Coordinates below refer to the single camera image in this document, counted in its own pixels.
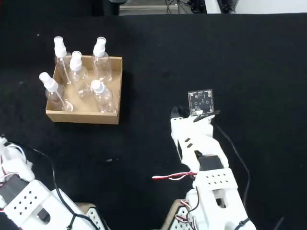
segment black fabric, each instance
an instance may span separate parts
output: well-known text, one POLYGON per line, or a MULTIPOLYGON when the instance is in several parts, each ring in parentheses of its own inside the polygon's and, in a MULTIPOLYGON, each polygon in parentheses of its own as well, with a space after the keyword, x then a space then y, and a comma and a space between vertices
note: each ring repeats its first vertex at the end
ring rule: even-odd
MULTIPOLYGON (((247 212, 258 229, 306 226, 307 15, 161 15, 0 23, 0 132, 56 162, 59 187, 92 202, 113 230, 162 226, 190 178, 152 181, 188 170, 170 136, 170 113, 188 105, 188 91, 213 89, 216 123, 251 173, 247 212), (120 124, 51 122, 42 71, 53 72, 53 37, 91 54, 98 36, 123 56, 120 124)), ((240 194, 246 173, 231 146, 240 194)), ((53 189, 49 163, 27 152, 38 180, 53 189)), ((6 217, 0 215, 1 229, 6 217)))

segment black circuit board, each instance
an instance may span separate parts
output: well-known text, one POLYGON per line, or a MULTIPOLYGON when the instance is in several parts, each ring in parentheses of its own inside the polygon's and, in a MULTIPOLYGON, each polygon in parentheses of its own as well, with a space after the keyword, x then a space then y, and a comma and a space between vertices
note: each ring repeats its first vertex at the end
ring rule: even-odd
POLYGON ((197 90, 189 92, 189 108, 191 116, 214 112, 212 90, 197 90))

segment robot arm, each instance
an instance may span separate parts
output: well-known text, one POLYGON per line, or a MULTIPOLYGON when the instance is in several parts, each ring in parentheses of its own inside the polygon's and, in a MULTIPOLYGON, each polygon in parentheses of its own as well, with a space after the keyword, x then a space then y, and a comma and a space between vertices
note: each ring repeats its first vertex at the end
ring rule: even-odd
POLYGON ((237 191, 237 183, 220 144, 213 138, 208 116, 171 119, 172 139, 181 162, 197 173, 194 189, 187 193, 199 230, 255 230, 237 191))
POLYGON ((78 218, 85 215, 61 190, 50 191, 35 180, 29 162, 19 146, 6 145, 0 138, 0 209, 23 230, 104 230, 105 227, 95 208, 88 209, 86 216, 91 222, 78 218))

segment open cardboard box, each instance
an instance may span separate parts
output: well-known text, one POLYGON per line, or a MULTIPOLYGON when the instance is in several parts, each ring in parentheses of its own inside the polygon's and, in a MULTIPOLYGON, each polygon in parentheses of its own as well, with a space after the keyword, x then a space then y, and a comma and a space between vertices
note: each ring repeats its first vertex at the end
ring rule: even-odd
MULTIPOLYGON (((110 57, 113 81, 107 87, 113 93, 116 113, 100 113, 97 109, 94 97, 81 100, 72 85, 65 86, 64 98, 73 104, 72 112, 53 110, 51 104, 47 102, 46 114, 54 122, 74 122, 74 123, 93 123, 93 124, 115 124, 119 122, 120 92, 122 78, 122 58, 110 57)), ((82 56, 82 65, 88 69, 88 76, 94 80, 92 66, 92 56, 82 56)), ((53 78, 62 83, 62 78, 57 70, 54 70, 53 78)))

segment white spray nozzle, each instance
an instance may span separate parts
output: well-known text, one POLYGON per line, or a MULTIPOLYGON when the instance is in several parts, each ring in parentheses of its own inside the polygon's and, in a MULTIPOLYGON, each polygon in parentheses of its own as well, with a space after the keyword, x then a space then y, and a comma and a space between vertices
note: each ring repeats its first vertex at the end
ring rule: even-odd
POLYGON ((71 55, 70 68, 73 71, 79 71, 82 67, 82 54, 79 51, 73 51, 71 55))
POLYGON ((43 72, 39 75, 39 79, 43 82, 44 87, 49 91, 49 92, 55 92, 59 88, 59 84, 50 77, 50 75, 46 72, 43 72))
POLYGON ((64 46, 63 38, 57 36, 53 39, 54 41, 54 52, 58 58, 63 58, 67 55, 66 47, 64 46))
POLYGON ((99 80, 93 80, 91 87, 95 93, 101 93, 105 89, 105 85, 99 80))
POLYGON ((94 46, 93 54, 96 57, 102 57, 106 50, 106 39, 104 37, 97 38, 96 45, 94 46))

